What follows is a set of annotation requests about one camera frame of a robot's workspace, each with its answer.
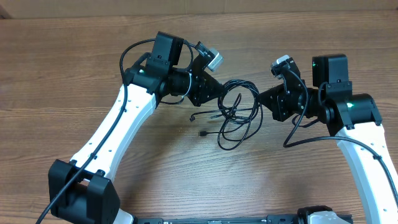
tangled cable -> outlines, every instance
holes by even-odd
[[[235,89],[236,87],[243,87],[243,88],[247,88],[248,90],[250,90],[250,92],[252,93],[253,98],[254,98],[254,103],[253,103],[252,108],[238,109],[238,106],[242,100],[242,94],[240,94],[240,93],[236,97],[236,100],[235,100],[233,106],[231,106],[231,107],[224,106],[223,101],[224,101],[225,96],[228,94],[229,91]],[[250,137],[252,137],[253,135],[255,135],[261,128],[263,115],[262,115],[262,105],[257,101],[258,95],[259,95],[259,90],[255,86],[255,84],[253,84],[252,82],[245,81],[245,80],[239,80],[239,79],[230,80],[224,84],[224,94],[218,98],[218,108],[219,109],[212,110],[212,111],[202,111],[202,112],[193,113],[191,115],[190,121],[195,120],[195,115],[198,115],[198,114],[221,112],[221,114],[214,115],[214,116],[210,117],[210,119],[213,119],[213,118],[218,118],[220,116],[224,116],[225,121],[224,121],[223,125],[221,126],[220,130],[213,131],[213,132],[201,131],[200,136],[206,136],[208,134],[218,134],[217,142],[218,142],[219,147],[226,151],[233,150],[233,149],[237,148],[244,140],[247,140]],[[261,111],[260,124],[259,124],[258,128],[253,133],[249,134],[251,122],[257,116],[257,114],[259,112],[259,108]],[[251,113],[249,116],[236,116],[237,111],[251,111]],[[225,131],[228,123],[237,124],[238,127],[235,129],[232,129],[230,131]],[[225,134],[232,133],[234,131],[239,130],[245,124],[247,125],[247,128],[246,128],[246,131],[241,139],[230,139],[225,136]],[[223,139],[225,139],[227,141],[231,141],[231,142],[237,142],[237,144],[235,144],[235,146],[230,147],[230,148],[223,147],[220,142],[221,136],[223,137]]]

wire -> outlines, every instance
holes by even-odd
[[[223,101],[224,101],[226,94],[228,94],[229,91],[233,90],[236,87],[243,87],[243,88],[247,88],[248,90],[250,90],[250,92],[252,93],[253,98],[254,98],[254,103],[253,103],[252,108],[238,109],[238,106],[242,100],[242,94],[240,94],[240,93],[238,94],[238,97],[236,97],[236,100],[235,100],[233,106],[231,106],[231,107],[224,106]],[[221,112],[221,114],[212,116],[210,118],[210,119],[213,119],[213,118],[217,118],[220,116],[224,116],[225,121],[224,121],[223,125],[221,126],[220,130],[213,131],[213,132],[201,131],[200,136],[206,136],[208,134],[218,134],[217,143],[218,143],[219,147],[226,151],[233,150],[233,149],[237,148],[243,141],[245,141],[245,140],[249,139],[250,137],[252,137],[253,135],[255,135],[261,128],[263,115],[262,115],[262,105],[257,101],[258,95],[259,95],[259,90],[255,86],[255,84],[253,84],[252,82],[245,81],[245,80],[238,80],[238,79],[230,80],[224,84],[224,94],[218,98],[218,108],[219,109],[193,113],[190,117],[190,121],[195,120],[195,115],[198,115],[198,114]],[[248,133],[250,130],[251,122],[257,116],[257,114],[259,112],[259,108],[261,111],[261,120],[260,120],[259,126],[253,133],[251,133],[249,135]],[[236,116],[237,111],[251,111],[251,113],[249,116]],[[227,124],[229,124],[229,123],[237,124],[238,127],[233,130],[230,130],[230,131],[225,131]],[[232,133],[234,131],[237,131],[238,129],[242,128],[245,124],[247,125],[247,128],[246,128],[246,131],[241,139],[230,139],[225,136],[225,134],[227,134],[227,133]],[[220,142],[221,137],[223,137],[223,139],[225,139],[227,141],[237,142],[237,143],[233,147],[226,148],[221,145],[221,142]]]
[[[119,66],[120,66],[120,72],[122,75],[122,79],[123,79],[123,75],[124,75],[124,70],[123,70],[123,59],[124,56],[127,54],[127,52],[129,50],[131,50],[133,47],[140,45],[140,44],[144,44],[144,43],[148,43],[148,42],[152,42],[155,41],[155,39],[148,39],[148,40],[143,40],[140,42],[137,42],[135,44],[132,44],[131,46],[129,46],[126,50],[124,50],[124,52],[122,53],[122,55],[120,56],[120,61],[119,61]],[[90,154],[89,158],[86,160],[86,162],[80,167],[80,169],[78,170],[78,172],[76,172],[75,175],[73,175],[71,177],[71,179],[67,182],[67,184],[65,184],[65,186],[62,187],[62,189],[58,192],[58,194],[51,200],[51,202],[47,205],[47,207],[44,209],[44,211],[42,212],[42,214],[40,215],[40,217],[37,219],[36,224],[39,224],[43,221],[44,217],[46,216],[46,214],[50,211],[50,209],[57,203],[57,201],[59,200],[59,198],[61,197],[61,195],[63,195],[68,188],[71,186],[71,184],[73,184],[77,178],[79,178],[80,174],[84,171],[84,169],[88,166],[88,164],[94,159],[95,155],[98,153],[98,151],[101,149],[102,145],[106,142],[106,140],[108,139],[108,137],[111,135],[112,131],[115,129],[116,125],[118,124],[121,116],[123,115],[123,112],[125,112],[126,110],[126,104],[127,104],[127,86],[124,85],[124,99],[123,99],[123,104],[122,107],[120,108],[120,112],[118,114],[118,116],[116,117],[115,121],[113,122],[112,126],[110,127],[110,129],[108,130],[108,132],[105,134],[104,138],[101,140],[101,142],[98,144],[98,146],[96,147],[96,149],[93,151],[93,153]]]
[[[298,116],[300,116],[300,115],[298,114],[292,119],[292,124],[293,125],[296,125],[296,119],[297,119]],[[316,124],[318,122],[319,122],[319,119],[317,118],[317,119],[309,122],[308,124],[300,125],[299,127],[300,128],[308,128],[308,127],[311,127],[311,126],[313,126],[314,124]]]
[[[287,138],[285,139],[284,144],[283,144],[284,147],[290,147],[287,143],[290,140],[290,138],[292,138],[292,136],[293,136],[294,132],[296,132],[297,128],[300,126],[301,120],[303,120],[304,114],[307,112],[307,108],[308,108],[308,89],[305,86],[303,80],[295,72],[291,71],[290,69],[286,69],[284,67],[283,67],[283,69],[286,72],[289,72],[290,74],[292,74],[300,82],[301,86],[304,88],[304,93],[305,93],[305,104],[304,104],[303,112],[300,115],[300,117],[299,117],[299,119],[297,121],[297,124],[294,126],[293,130],[287,136]]]
[[[193,51],[191,48],[191,44],[187,40],[184,40],[183,43],[188,47],[188,49],[191,53],[191,62],[189,63],[187,68],[175,68],[174,70],[177,72],[189,72],[191,70],[192,64],[193,64]]]
[[[184,97],[178,102],[164,102],[164,101],[161,101],[160,103],[164,103],[166,105],[180,105],[183,101],[184,101]]]
[[[288,147],[298,146],[298,145],[300,145],[300,144],[305,144],[305,143],[308,143],[308,142],[315,142],[315,141],[322,141],[322,140],[340,140],[340,141],[348,141],[348,142],[352,142],[352,143],[355,143],[355,144],[357,144],[357,145],[363,147],[364,149],[368,150],[368,151],[373,155],[373,158],[374,158],[374,159],[376,159],[376,160],[379,161],[381,167],[382,167],[383,170],[384,170],[384,173],[386,174],[386,177],[387,177],[387,179],[388,179],[388,182],[389,182],[390,187],[391,187],[391,190],[392,190],[392,194],[394,195],[394,199],[395,199],[396,204],[397,204],[397,206],[398,206],[398,192],[397,192],[397,189],[396,189],[396,187],[395,187],[394,181],[392,180],[391,174],[390,174],[390,172],[389,172],[389,170],[388,170],[386,164],[385,164],[384,161],[382,160],[382,157],[381,157],[376,151],[374,151],[372,148],[370,148],[369,146],[367,146],[365,143],[360,142],[360,141],[355,140],[355,139],[347,138],[347,137],[340,137],[340,136],[322,136],[322,137],[315,137],[315,138],[304,139],[304,140],[301,140],[301,141],[296,141],[296,142],[287,144],[287,142],[288,142],[288,141],[290,140],[290,138],[293,136],[294,132],[295,132],[295,131],[297,130],[297,128],[300,126],[300,122],[301,122],[301,120],[302,120],[302,118],[303,118],[303,115],[304,115],[305,112],[307,111],[307,106],[308,106],[308,89],[307,89],[307,87],[304,85],[304,83],[303,83],[303,81],[301,80],[301,78],[300,78],[296,73],[294,73],[293,71],[291,71],[291,70],[289,70],[289,69],[285,69],[285,71],[290,72],[296,79],[299,80],[299,82],[301,83],[301,85],[302,85],[303,88],[304,88],[305,96],[306,96],[305,99],[306,99],[306,100],[305,100],[305,106],[304,106],[303,112],[302,112],[302,114],[300,115],[300,118],[298,119],[297,124],[295,124],[293,130],[292,130],[292,131],[290,132],[290,134],[287,136],[287,138],[286,138],[286,140],[285,140],[285,142],[284,142],[283,147],[288,148]]]
[[[319,89],[318,89],[318,105],[319,105],[319,106],[322,106],[322,105],[323,105],[323,102],[321,101],[321,92],[322,92],[323,87],[324,87],[326,84],[328,84],[328,82],[323,82],[323,83],[321,83],[321,85],[319,85]]]
[[[362,148],[368,150],[373,155],[373,158],[375,160],[379,161],[381,167],[383,168],[384,172],[386,173],[386,177],[387,177],[388,182],[390,183],[392,194],[394,195],[394,199],[395,199],[396,204],[398,206],[398,192],[397,192],[397,189],[395,187],[394,181],[392,180],[391,174],[390,174],[386,164],[382,160],[382,157],[377,152],[375,152],[372,148],[367,146],[365,143],[362,143],[362,142],[360,142],[358,140],[347,138],[347,137],[322,136],[322,137],[309,138],[309,139],[304,139],[304,140],[301,140],[301,141],[293,142],[293,143],[290,143],[289,145],[287,145],[285,147],[293,147],[293,146],[298,146],[300,144],[305,144],[305,143],[315,142],[315,141],[322,141],[322,140],[348,141],[348,142],[355,143],[355,144],[361,146]]]

wooden table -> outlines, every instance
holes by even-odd
[[[68,161],[113,105],[121,52],[158,30],[216,47],[225,62],[212,75],[223,83],[250,80],[260,91],[280,83],[269,65],[281,55],[295,59],[310,85],[312,56],[346,54],[354,92],[374,97],[398,167],[398,11],[1,20],[0,223],[37,219],[49,202],[52,162]],[[133,49],[125,67],[151,49]],[[184,66],[187,49],[182,58]],[[249,106],[250,94],[240,91]],[[364,223],[335,142],[284,149],[292,124],[274,121],[264,108],[260,132],[223,151],[216,136],[198,137],[218,130],[221,119],[189,121],[191,113],[210,109],[215,100],[201,108],[189,101],[160,105],[143,124],[116,176],[124,210],[138,217],[262,217],[327,205]],[[322,135],[326,127],[317,124],[299,129],[293,140]],[[48,215],[45,223],[62,222]]]

white arm segment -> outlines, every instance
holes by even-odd
[[[103,170],[105,171],[105,177],[114,182],[116,171],[127,147],[130,145],[139,127],[156,108],[155,95],[150,95],[146,91],[145,88],[133,84],[127,87],[127,111],[123,113],[115,129],[85,170],[94,174],[98,170]],[[116,102],[97,131],[86,145],[71,158],[71,160],[77,161],[77,167],[81,167],[85,163],[90,154],[104,138],[118,116],[123,99],[124,87],[122,86]]]
[[[348,137],[365,143],[376,151],[386,164],[392,179],[398,186],[398,175],[391,161],[384,138],[382,125],[374,122],[355,124],[355,128],[341,129],[336,136]],[[398,209],[386,173],[378,160],[361,146],[348,142],[336,141],[343,152],[354,176],[356,187],[364,207],[366,223],[398,223]]]

cable connector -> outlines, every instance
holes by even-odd
[[[195,49],[199,52],[203,57],[209,57],[210,62],[207,67],[210,71],[215,72],[217,68],[224,62],[224,57],[215,49],[208,49],[203,43],[200,41],[195,46]]]
[[[199,132],[199,136],[200,136],[200,137],[206,136],[207,134],[208,134],[207,131],[200,131],[200,132]]]

